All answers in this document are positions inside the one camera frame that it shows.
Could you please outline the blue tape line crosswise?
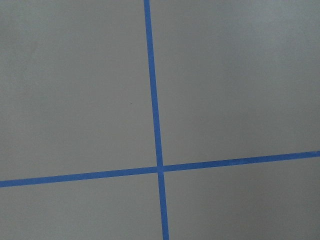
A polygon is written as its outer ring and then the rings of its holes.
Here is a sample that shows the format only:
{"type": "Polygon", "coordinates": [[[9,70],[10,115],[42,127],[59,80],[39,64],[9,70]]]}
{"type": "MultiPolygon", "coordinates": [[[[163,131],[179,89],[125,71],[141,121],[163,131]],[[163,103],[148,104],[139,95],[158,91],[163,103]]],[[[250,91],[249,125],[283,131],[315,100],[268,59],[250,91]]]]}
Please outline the blue tape line crosswise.
{"type": "Polygon", "coordinates": [[[196,169],[206,169],[206,168],[218,168],[218,167],[237,166],[237,165],[308,159],[308,158],[316,158],[319,156],[320,156],[319,151],[308,151],[308,152],[287,153],[287,154],[279,154],[279,155],[172,164],[172,165],[164,165],[164,166],[139,167],[139,168],[87,172],[87,173],[77,173],[77,174],[67,174],[67,175],[10,179],[10,180],[2,180],[0,182],[0,186],[2,188],[8,188],[8,187],[18,187],[18,186],[74,182],[74,181],[113,178],[113,177],[122,177],[122,176],[156,174],[159,172],[175,172],[175,171],[186,171],[186,170],[196,170],[196,169]]]}

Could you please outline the blue tape line lengthwise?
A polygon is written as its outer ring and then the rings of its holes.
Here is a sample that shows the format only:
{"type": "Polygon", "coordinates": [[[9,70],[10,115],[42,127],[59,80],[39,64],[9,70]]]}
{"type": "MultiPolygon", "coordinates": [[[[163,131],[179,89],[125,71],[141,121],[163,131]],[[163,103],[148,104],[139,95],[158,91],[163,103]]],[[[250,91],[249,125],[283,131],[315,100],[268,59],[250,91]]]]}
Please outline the blue tape line lengthwise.
{"type": "Polygon", "coordinates": [[[145,0],[143,2],[143,6],[144,6],[144,18],[145,18],[148,70],[149,70],[149,81],[150,81],[150,95],[151,95],[151,107],[152,107],[152,118],[153,118],[162,238],[164,240],[169,240],[170,235],[169,235],[169,224],[168,224],[165,172],[164,172],[164,164],[163,164],[162,139],[161,139],[161,127],[160,127],[159,106],[158,106],[158,91],[157,91],[150,1],[145,0]]]}

